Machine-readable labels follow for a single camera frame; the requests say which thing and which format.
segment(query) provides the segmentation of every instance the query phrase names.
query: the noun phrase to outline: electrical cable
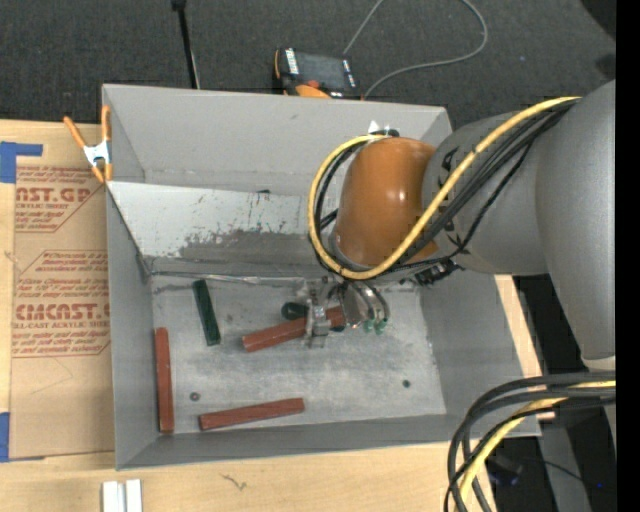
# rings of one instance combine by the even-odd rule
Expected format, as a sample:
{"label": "electrical cable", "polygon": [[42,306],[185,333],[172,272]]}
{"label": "electrical cable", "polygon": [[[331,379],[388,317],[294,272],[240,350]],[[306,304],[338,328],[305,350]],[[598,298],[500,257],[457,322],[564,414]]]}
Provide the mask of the electrical cable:
{"label": "electrical cable", "polygon": [[322,187],[320,189],[320,192],[318,193],[318,199],[316,200],[316,209],[315,209],[314,218],[315,218],[316,225],[320,226],[320,229],[322,229],[322,220],[321,220],[320,216],[322,215],[322,207],[324,205],[324,197],[325,197],[325,195],[327,193],[327,190],[329,189],[329,183],[331,183],[331,180],[333,179],[333,176],[338,171],[340,166],[349,159],[349,157],[353,154],[353,152],[356,149],[358,149],[359,147],[363,146],[366,143],[367,143],[367,141],[363,141],[363,142],[359,142],[357,144],[354,144],[353,146],[350,146],[342,154],[338,155],[334,159],[334,161],[331,163],[331,166],[330,166],[329,170],[327,171],[326,176],[324,178],[324,182],[322,183]]}
{"label": "electrical cable", "polygon": [[[576,409],[602,407],[604,405],[609,405],[611,403],[615,403],[615,398],[608,398],[608,399],[603,399],[600,397],[589,397],[584,399],[571,398],[566,400],[559,399],[558,402],[551,404],[550,408],[552,411],[556,411],[560,409],[576,410]],[[473,463],[473,461],[475,461],[476,458],[479,458],[481,454],[484,453],[483,450],[485,450],[485,445],[488,444],[489,442],[495,442],[495,445],[493,448],[487,449],[490,451],[484,454],[484,460],[481,460],[478,463],[476,463],[477,469],[475,470],[469,469],[465,473],[465,477],[468,477],[469,481],[471,481],[471,484],[470,484],[471,488],[473,489],[476,499],[480,503],[480,506],[484,512],[487,512],[487,511],[490,512],[489,504],[484,496],[484,492],[482,491],[480,482],[478,481],[475,474],[470,475],[470,472],[475,471],[475,473],[477,473],[479,468],[486,461],[486,458],[493,452],[495,447],[498,444],[500,444],[500,442],[502,441],[502,439],[504,439],[504,437],[508,434],[508,432],[513,430],[515,427],[517,427],[517,425],[519,425],[523,420],[524,418],[522,420],[513,422],[513,424],[511,422],[506,422],[506,423],[503,422],[500,428],[494,427],[490,432],[485,434],[485,436],[483,437],[483,440],[486,439],[486,443],[479,444],[474,451],[471,450],[471,431],[467,430],[467,432],[464,435],[463,444],[462,444],[463,456],[465,457],[465,460],[470,462],[470,466],[469,466],[470,468],[471,468],[471,463]],[[460,486],[460,493],[463,499],[465,499],[465,492],[468,492],[469,484],[466,483],[465,485],[466,485],[465,488],[463,488],[462,485]]]}
{"label": "electrical cable", "polygon": [[[384,82],[386,82],[387,80],[390,80],[391,78],[394,78],[400,74],[403,73],[408,73],[409,71],[416,71],[419,69],[426,69],[426,68],[434,68],[437,66],[446,66],[449,64],[456,64],[458,62],[462,62],[465,60],[468,60],[472,57],[475,57],[476,55],[478,55],[482,50],[484,50],[484,47],[487,45],[487,42],[489,40],[489,29],[487,28],[487,23],[485,22],[482,14],[480,13],[480,11],[478,11],[478,9],[476,9],[476,7],[469,2],[468,0],[459,0],[460,2],[462,2],[474,15],[475,17],[478,19],[478,21],[480,22],[480,25],[482,26],[482,42],[480,43],[480,45],[473,50],[470,53],[467,53],[466,55],[462,55],[460,57],[455,57],[452,59],[445,59],[445,60],[440,60],[440,61],[436,61],[436,62],[427,62],[424,64],[416,64],[413,66],[407,66],[401,69],[398,69],[396,71],[392,71],[391,73],[383,76],[382,78],[380,78],[379,80],[377,80],[371,87],[369,87],[369,89],[367,89],[367,91],[364,93],[363,95],[363,99],[367,99],[369,96],[371,96],[371,93],[377,89],[380,85],[382,85]],[[377,9],[380,4],[382,2],[379,1],[375,6],[374,9],[372,9],[372,12],[370,13],[370,15],[373,14],[373,12],[375,12],[375,9]],[[358,32],[356,33],[356,36],[354,36],[354,39],[349,43],[349,45],[347,46],[347,49],[351,48],[351,45],[353,45],[353,43],[355,42],[355,38],[360,35],[360,32],[362,31],[362,29],[364,28],[364,25],[366,25],[366,23],[369,21],[370,16],[368,16],[365,19],[365,23],[363,23],[363,25],[358,29]]]}
{"label": "electrical cable", "polygon": [[384,0],[378,0],[376,2],[376,5],[374,5],[373,8],[369,11],[369,14],[367,14],[367,17],[360,24],[360,28],[358,28],[358,30],[356,31],[354,36],[351,38],[351,41],[349,41],[349,44],[347,46],[345,46],[344,50],[342,50],[342,54],[343,55],[346,55],[347,52],[351,49],[351,47],[353,46],[353,43],[356,42],[356,39],[358,39],[358,37],[360,36],[360,33],[364,30],[364,27],[366,27],[367,24],[369,23],[369,20],[371,19],[371,16],[373,16],[374,13],[378,10],[378,7],[380,7],[380,5],[382,5],[382,2],[384,2]]}
{"label": "electrical cable", "polygon": [[[453,482],[454,478],[456,478],[456,480],[458,478],[456,477],[455,471],[456,454],[458,451],[458,447],[465,438],[468,442],[468,437],[466,436],[470,435],[469,432],[471,425],[481,417],[502,407],[515,405],[517,403],[522,403],[523,401],[529,401],[530,399],[533,399],[533,401],[530,402],[524,409],[521,409],[517,414],[530,412],[535,408],[543,406],[552,406],[560,400],[575,398],[593,399],[603,395],[608,398],[611,398],[611,396],[615,397],[615,380],[606,380],[610,379],[610,377],[610,372],[607,374],[563,374],[555,376],[545,376],[533,379],[520,379],[518,381],[506,383],[502,386],[488,391],[478,400],[476,400],[476,402],[474,402],[474,404],[469,409],[469,412],[467,413],[464,421],[452,437],[448,456],[448,472],[450,479]],[[603,385],[603,382],[608,386],[608,388],[602,389],[600,387],[595,387]],[[554,385],[556,387],[562,384],[564,386],[570,385],[571,387],[500,396],[501,394],[516,391],[523,387],[539,386],[543,384]],[[484,449],[484,451],[478,452],[477,460],[481,459],[481,461],[484,462],[486,456],[488,456],[488,454],[493,450],[493,447],[495,447],[494,443],[499,442],[500,439],[504,437],[504,435],[515,428],[515,426],[517,426],[517,424],[519,423],[520,421],[516,422],[514,420],[508,424],[505,424],[505,427],[502,430],[497,431],[498,433],[496,435],[493,435],[493,437],[491,437],[491,439],[487,441],[487,447]],[[469,486],[471,486],[471,483],[475,481],[475,472],[477,472],[478,468],[480,467],[479,464],[480,462],[475,462],[475,465],[473,466],[468,465],[468,468],[465,469],[465,480],[463,482],[464,487],[461,486],[460,490],[458,490],[457,488],[452,489],[453,497],[456,501],[456,506],[458,507],[459,511],[466,510],[464,508],[463,497],[465,496],[465,493],[468,492],[468,488]]]}
{"label": "electrical cable", "polygon": [[[584,390],[577,391],[576,389],[571,389],[571,390],[567,389],[565,390],[564,393],[558,393],[551,397],[548,395],[548,392],[545,392],[545,395],[542,395],[541,394],[542,392],[530,392],[530,393],[520,393],[518,395],[509,395],[507,397],[499,398],[501,394],[516,391],[518,389],[521,389],[523,387],[528,387],[528,386],[539,386],[541,384],[550,384],[554,386],[558,386],[559,384],[563,384],[566,386],[570,384],[572,386],[575,386],[580,384],[581,382],[586,382],[586,383],[600,382],[602,379],[608,379],[610,377],[611,377],[611,373],[608,373],[606,375],[604,374],[603,375],[562,374],[562,375],[554,375],[554,376],[536,377],[536,378],[530,378],[530,379],[520,379],[518,381],[509,382],[509,383],[503,384],[502,386],[489,390],[483,396],[478,398],[476,402],[474,402],[474,404],[469,409],[467,416],[465,417],[465,420],[462,422],[462,424],[460,425],[460,427],[452,437],[451,448],[450,448],[449,457],[448,457],[448,472],[449,472],[450,478],[453,478],[453,475],[455,473],[455,462],[456,462],[455,458],[456,458],[456,454],[457,454],[460,443],[465,438],[465,435],[467,435],[468,432],[470,431],[471,425],[475,423],[478,419],[483,417],[484,415],[504,406],[514,405],[517,403],[521,403],[522,401],[528,401],[531,398],[539,399],[539,398],[555,398],[555,397],[563,397],[563,396],[575,398],[576,396],[578,396],[576,392],[584,396]],[[454,499],[456,499],[456,503],[460,508],[461,506],[460,504],[462,500],[459,497],[459,493],[455,491],[456,490],[454,489]]]}
{"label": "electrical cable", "polygon": [[455,186],[457,181],[461,178],[464,172],[471,166],[477,155],[484,152],[488,147],[490,147],[493,143],[496,142],[500,136],[506,133],[508,130],[519,124],[520,122],[544,111],[549,108],[552,108],[555,105],[559,105],[561,103],[571,101],[576,99],[575,97],[566,97],[566,98],[557,98],[553,100],[543,101],[534,105],[530,108],[527,108],[518,114],[514,115],[500,126],[498,126],[495,130],[493,130],[489,135],[487,135],[475,148],[466,155],[466,157],[460,162],[460,164],[456,167],[456,169],[450,174],[449,179],[444,183],[443,187],[439,190],[436,196],[433,198],[425,212],[422,214],[418,222],[413,226],[409,234],[405,237],[401,244],[395,249],[395,251],[382,263],[377,265],[374,268],[364,270],[364,271],[353,271],[344,268],[340,263],[335,261],[329,253],[326,251],[322,242],[320,241],[316,222],[314,215],[314,206],[316,193],[318,190],[318,186],[324,177],[324,174],[327,172],[327,168],[334,161],[334,159],[340,155],[343,151],[346,151],[353,145],[363,142],[363,141],[372,141],[375,140],[374,137],[379,138],[383,136],[378,135],[366,135],[362,137],[356,137],[351,141],[339,146],[336,148],[320,165],[318,172],[316,173],[309,190],[309,201],[307,204],[307,214],[308,214],[308,222],[309,222],[309,236],[311,239],[311,243],[315,249],[315,252],[318,254],[319,258],[329,267],[333,272],[341,275],[346,279],[355,279],[355,280],[366,280],[376,277],[382,274],[384,271],[389,269],[394,263],[396,263],[399,258],[403,256],[403,254],[407,251],[407,249],[414,243],[414,241],[420,236],[421,232],[424,230],[427,223],[431,220],[431,217],[436,213],[440,204],[445,200],[448,193]]}
{"label": "electrical cable", "polygon": [[329,226],[334,220],[336,220],[337,216],[338,216],[338,209],[336,208],[331,213],[328,213],[327,215],[322,217],[322,220],[320,221],[320,231],[324,231],[327,228],[327,226]]}
{"label": "electrical cable", "polygon": [[[567,102],[565,104],[560,105],[559,110],[552,110],[548,113],[548,116],[545,117],[542,122],[540,120],[532,119],[523,123],[523,127],[517,130],[507,141],[504,142],[503,146],[498,151],[494,152],[488,159],[485,161],[481,168],[478,170],[476,176],[481,175],[481,179],[477,182],[470,181],[462,191],[456,194],[456,197],[451,201],[451,203],[447,206],[445,212],[443,212],[436,221],[433,222],[429,228],[427,228],[420,239],[419,242],[416,242],[410,249],[407,250],[405,255],[399,259],[399,263],[391,267],[389,270],[385,272],[385,274],[393,273],[393,272],[401,272],[406,270],[416,270],[422,267],[425,267],[425,270],[422,272],[426,272],[433,268],[435,265],[447,263],[452,261],[452,258],[463,252],[466,246],[471,241],[476,229],[478,228],[480,222],[484,218],[485,214],[489,210],[489,208],[493,205],[493,203],[497,200],[499,194],[505,188],[509,180],[513,177],[516,171],[520,168],[524,159],[526,158],[526,154],[529,151],[531,145],[535,141],[537,137],[539,137],[542,133],[546,132],[553,126],[555,126],[562,115],[576,103],[577,100]],[[531,130],[536,124],[539,124],[535,129]],[[527,130],[531,130],[529,134],[522,137]],[[415,263],[402,264],[402,261],[406,261],[407,259],[412,258],[416,253],[418,253],[427,243],[433,240],[437,234],[453,219],[453,217],[466,205],[467,201],[473,197],[473,195],[487,182],[489,178],[491,178],[507,161],[513,158],[518,151],[525,148],[523,154],[518,159],[518,161],[513,165],[510,171],[505,175],[503,180],[498,184],[492,195],[489,197],[487,202],[481,208],[479,214],[474,219],[467,235],[465,236],[462,243],[457,247],[457,249],[449,254],[448,256],[441,256],[435,259],[418,261]],[[489,169],[486,171],[488,173],[487,176],[482,176],[484,171],[484,167],[489,166]],[[418,284],[423,284],[420,282],[419,273],[416,272],[416,279]],[[427,283],[432,282],[430,276],[425,276]]]}
{"label": "electrical cable", "polygon": [[[566,113],[568,108],[573,106],[576,102],[571,101],[566,104],[561,105],[564,107],[560,110],[554,111],[551,110],[545,118],[540,119],[530,119],[523,123],[523,126],[516,130],[511,137],[509,137],[504,143],[493,152],[488,159],[483,162],[480,166],[476,174],[472,177],[472,179],[465,185],[465,187],[456,193],[455,198],[447,205],[446,210],[439,215],[439,217],[429,226],[427,229],[423,231],[422,236],[419,241],[413,244],[407,252],[398,260],[397,265],[402,265],[403,261],[407,261],[411,259],[415,254],[420,252],[430,241],[432,241],[438,233],[444,227],[453,220],[455,215],[467,204],[467,202],[488,182],[488,180],[498,172],[502,166],[511,160],[516,154],[521,151],[523,148],[530,148],[533,142],[544,132],[555,126],[560,118]],[[468,245],[471,236],[475,232],[476,228],[482,217],[486,214],[488,208],[495,202],[497,199],[497,195],[502,191],[502,189],[506,186],[506,183],[511,179],[515,171],[522,165],[524,157],[526,154],[522,156],[514,167],[512,167],[509,177],[498,185],[498,193],[493,194],[491,199],[488,201],[490,204],[485,204],[482,208],[482,213],[479,216],[480,219],[476,219],[473,223],[473,228],[470,228],[467,236],[465,237],[465,242],[461,244],[461,246],[456,250],[454,254],[449,255],[445,259],[452,258],[453,256],[459,254],[464,250],[464,248]]]}
{"label": "electrical cable", "polygon": [[561,466],[560,464],[556,464],[555,462],[551,462],[549,460],[544,460],[544,459],[536,458],[536,457],[522,457],[520,460],[537,462],[538,464],[544,464],[546,466],[555,468],[558,471],[562,471],[565,475],[570,476],[570,477],[582,482],[583,484],[585,484],[587,486],[587,488],[590,488],[592,491],[602,492],[603,494],[617,494],[615,491],[610,491],[608,489],[603,489],[601,487],[601,484],[598,484],[598,483],[595,483],[595,482],[591,482],[589,480],[585,480],[583,477],[581,477],[577,473],[574,473],[573,471],[565,468],[564,466]]}
{"label": "electrical cable", "polygon": [[[595,399],[594,400],[593,398],[591,398],[591,399],[589,399],[589,401],[572,402],[571,405],[570,405],[570,408],[573,409],[573,410],[592,409],[592,408],[595,408],[595,407],[602,407],[604,405],[610,405],[612,403],[615,403],[615,399],[608,398],[608,399]],[[557,409],[558,409],[558,405],[553,405],[553,406],[548,406],[548,407],[541,407],[539,409],[530,410],[530,411],[527,411],[527,412],[516,413],[516,414],[513,414],[513,415],[509,416],[505,420],[501,421],[500,423],[495,425],[489,432],[487,432],[482,437],[482,439],[480,439],[480,441],[478,442],[478,444],[475,447],[475,449],[473,451],[470,451],[468,456],[465,456],[466,457],[465,461],[457,469],[457,471],[455,471],[454,474],[450,474],[449,475],[450,484],[449,484],[449,488],[447,489],[447,494],[445,495],[444,510],[448,511],[448,497],[449,497],[449,495],[451,495],[451,494],[453,494],[455,492],[455,484],[456,484],[456,482],[467,471],[467,469],[469,468],[469,466],[471,465],[471,463],[473,462],[475,457],[477,457],[477,455],[480,452],[480,450],[482,450],[487,445],[487,443],[489,442],[491,437],[499,429],[501,429],[504,425],[508,424],[509,422],[511,422],[511,421],[513,421],[515,419],[519,419],[519,418],[526,419],[528,417],[536,416],[536,415],[541,414],[541,413],[555,412]],[[490,510],[489,505],[486,502],[486,498],[484,499],[484,502],[487,504],[487,509],[486,510]]]}
{"label": "electrical cable", "polygon": [[191,50],[191,40],[189,39],[189,25],[185,15],[186,0],[171,0],[171,7],[178,12],[178,20],[180,23],[180,33],[182,34],[182,44],[184,46],[184,55],[187,59],[187,69],[189,71],[189,82],[192,89],[200,89],[200,76],[196,67],[196,59]]}

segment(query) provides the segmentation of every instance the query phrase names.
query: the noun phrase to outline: green block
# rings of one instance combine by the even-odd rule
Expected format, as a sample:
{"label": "green block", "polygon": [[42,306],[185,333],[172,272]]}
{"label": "green block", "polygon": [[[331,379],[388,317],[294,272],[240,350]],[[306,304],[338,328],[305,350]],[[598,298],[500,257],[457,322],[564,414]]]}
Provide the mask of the green block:
{"label": "green block", "polygon": [[200,321],[202,322],[202,328],[204,329],[204,336],[207,340],[207,345],[219,345],[220,329],[218,328],[216,314],[213,311],[207,282],[204,279],[194,281],[193,293],[196,298],[196,304],[198,305]]}
{"label": "green block", "polygon": [[376,334],[380,335],[384,332],[384,328],[387,326],[386,320],[380,320],[375,326]]}

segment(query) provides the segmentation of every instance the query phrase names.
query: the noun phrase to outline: yellow cable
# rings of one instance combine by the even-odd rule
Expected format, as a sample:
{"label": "yellow cable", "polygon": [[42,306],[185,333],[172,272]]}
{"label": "yellow cable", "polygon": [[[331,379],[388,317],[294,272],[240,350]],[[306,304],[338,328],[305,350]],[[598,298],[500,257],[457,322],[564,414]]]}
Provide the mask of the yellow cable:
{"label": "yellow cable", "polygon": [[[571,386],[573,388],[602,388],[602,387],[615,387],[615,380],[601,381],[601,382],[584,382],[582,384],[576,384],[575,386]],[[567,398],[546,398],[543,400],[534,400],[533,402],[528,403],[521,409],[519,409],[515,414],[535,411],[537,409],[544,409],[546,407],[551,407],[558,402],[562,402]],[[478,456],[474,459],[474,461],[469,465],[467,470],[462,477],[462,481],[460,483],[460,495],[462,496],[462,500],[466,501],[469,491],[471,490],[471,484],[475,479],[476,475],[480,468],[484,465],[487,457],[495,450],[496,446],[500,444],[502,439],[511,432],[514,428],[516,428],[520,423],[524,421],[525,418],[517,418],[509,423],[505,423],[505,425],[497,430],[495,434],[489,439],[484,448],[478,453]]]}
{"label": "yellow cable", "polygon": [[507,121],[502,123],[495,130],[493,130],[474,149],[471,150],[471,152],[462,160],[462,162],[460,162],[460,165],[458,165],[458,167],[456,167],[456,169],[451,173],[451,175],[449,176],[449,178],[447,179],[443,187],[433,198],[433,200],[431,201],[427,209],[424,211],[420,219],[418,219],[418,222],[415,224],[415,226],[413,226],[409,234],[402,241],[402,243],[396,248],[396,250],[391,254],[391,256],[389,256],[386,260],[384,260],[378,266],[369,270],[364,270],[364,271],[349,270],[347,268],[344,268],[340,263],[335,261],[331,257],[331,255],[329,255],[329,253],[325,250],[324,246],[322,245],[318,232],[316,231],[316,226],[314,222],[314,203],[315,203],[316,192],[318,190],[320,181],[322,180],[322,177],[326,173],[328,166],[330,165],[330,163],[333,161],[334,158],[336,158],[340,153],[342,153],[342,151],[352,147],[353,145],[359,142],[374,140],[375,138],[384,138],[385,136],[384,135],[365,135],[362,137],[357,137],[355,139],[352,139],[349,142],[338,147],[322,163],[322,165],[318,169],[318,172],[316,173],[316,176],[309,190],[309,201],[307,205],[309,234],[311,237],[311,243],[313,244],[314,249],[318,253],[318,256],[331,270],[333,270],[334,272],[336,272],[337,274],[343,277],[346,277],[347,279],[365,280],[365,279],[372,279],[382,274],[384,271],[388,270],[389,267],[391,267],[391,265],[396,263],[402,257],[402,255],[407,251],[409,246],[415,242],[418,236],[420,236],[425,226],[431,220],[431,217],[433,217],[434,213],[438,210],[438,207],[440,206],[440,204],[447,197],[447,195],[449,194],[451,189],[455,186],[455,184],[458,182],[462,174],[471,166],[471,164],[473,163],[473,161],[475,160],[476,156],[479,153],[482,153],[491,144],[493,144],[501,135],[503,135],[505,132],[513,128],[515,125],[517,125],[524,119],[527,119],[539,112],[542,112],[543,110],[549,109],[560,103],[565,103],[567,101],[571,101],[577,98],[578,98],[577,96],[571,96],[571,97],[563,97],[563,98],[556,98],[553,100],[543,101],[542,103],[538,103],[537,105],[534,105],[530,108],[527,108],[519,112],[518,114],[514,115],[513,117],[509,118]]}

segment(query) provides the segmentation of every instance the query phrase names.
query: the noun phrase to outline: red block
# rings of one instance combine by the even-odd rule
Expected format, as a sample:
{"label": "red block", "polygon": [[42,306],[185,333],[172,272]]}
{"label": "red block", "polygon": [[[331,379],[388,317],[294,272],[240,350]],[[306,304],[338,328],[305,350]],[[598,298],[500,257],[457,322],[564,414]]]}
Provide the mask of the red block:
{"label": "red block", "polygon": [[214,428],[229,427],[251,421],[280,418],[290,414],[298,414],[304,411],[304,401],[302,398],[288,398],[276,402],[250,405],[226,411],[211,412],[198,417],[200,430],[211,430]]}
{"label": "red block", "polygon": [[155,330],[154,335],[158,392],[158,425],[160,432],[163,434],[172,434],[174,429],[174,417],[169,333],[166,328],[158,327]]}
{"label": "red block", "polygon": [[[344,313],[342,307],[336,306],[327,309],[327,319],[331,322],[331,327],[344,325]],[[285,341],[302,338],[305,333],[306,318],[298,318],[290,322],[284,322],[273,327],[267,327],[261,331],[253,332],[242,337],[242,344],[247,352],[255,352],[263,348],[273,347]]]}

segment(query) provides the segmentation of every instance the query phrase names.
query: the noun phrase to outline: black floor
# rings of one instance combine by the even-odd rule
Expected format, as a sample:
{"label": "black floor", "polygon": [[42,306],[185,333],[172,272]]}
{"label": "black floor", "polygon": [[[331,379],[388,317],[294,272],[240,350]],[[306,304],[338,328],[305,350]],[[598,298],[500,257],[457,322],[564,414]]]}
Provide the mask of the black floor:
{"label": "black floor", "polygon": [[[374,3],[190,0],[187,17],[202,87],[272,92],[276,47],[339,56]],[[547,97],[584,95],[615,78],[615,0],[476,0],[474,5],[489,30],[482,53],[398,76],[372,99],[445,106],[455,129]],[[459,0],[386,0],[350,55],[367,88],[397,68],[468,53],[481,40],[477,19]],[[105,82],[189,86],[169,0],[0,0],[0,76],[0,118],[5,119],[58,121],[71,115],[97,122]],[[579,368],[579,352],[548,278],[522,279],[519,286],[548,370]],[[588,445],[589,436],[604,428],[586,425],[572,428],[576,446]],[[539,456],[530,440],[507,441],[502,450],[514,458]],[[610,468],[609,452],[583,451],[585,468]],[[518,484],[497,489],[500,509],[553,511],[552,498],[531,499],[548,495],[544,465],[527,468]]]}

